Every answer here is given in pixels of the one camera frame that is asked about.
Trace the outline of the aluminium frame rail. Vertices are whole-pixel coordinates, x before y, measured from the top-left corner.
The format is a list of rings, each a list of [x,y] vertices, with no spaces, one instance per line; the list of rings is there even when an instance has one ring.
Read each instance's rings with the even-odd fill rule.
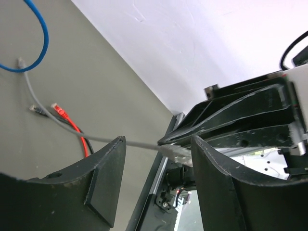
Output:
[[[162,154],[157,153],[140,196],[143,194],[155,194],[157,196],[167,165],[168,159],[162,156]]]

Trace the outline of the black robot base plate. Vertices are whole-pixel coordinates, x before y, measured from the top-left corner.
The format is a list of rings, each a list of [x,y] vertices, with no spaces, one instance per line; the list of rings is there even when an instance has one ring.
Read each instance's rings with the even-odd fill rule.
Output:
[[[155,203],[155,194],[139,197],[126,231],[173,231],[178,218],[178,210],[164,211]]]

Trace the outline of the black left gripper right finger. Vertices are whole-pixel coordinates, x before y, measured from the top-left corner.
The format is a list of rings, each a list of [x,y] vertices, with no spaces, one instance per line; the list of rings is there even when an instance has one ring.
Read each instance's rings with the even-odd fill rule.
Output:
[[[198,136],[191,142],[204,230],[307,230],[307,179],[275,178],[225,156]]]

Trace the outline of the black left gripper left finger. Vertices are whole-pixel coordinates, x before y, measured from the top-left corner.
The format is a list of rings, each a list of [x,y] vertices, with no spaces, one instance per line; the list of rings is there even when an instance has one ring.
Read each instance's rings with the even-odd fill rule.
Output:
[[[44,178],[0,176],[3,231],[108,231],[119,200],[126,139]]]

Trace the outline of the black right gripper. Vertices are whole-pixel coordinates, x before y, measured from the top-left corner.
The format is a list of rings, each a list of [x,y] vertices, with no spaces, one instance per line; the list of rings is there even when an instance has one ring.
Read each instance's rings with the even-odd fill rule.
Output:
[[[308,177],[308,66],[280,70],[275,83],[194,106],[159,145],[185,148],[198,136],[214,148],[277,147],[289,178]]]

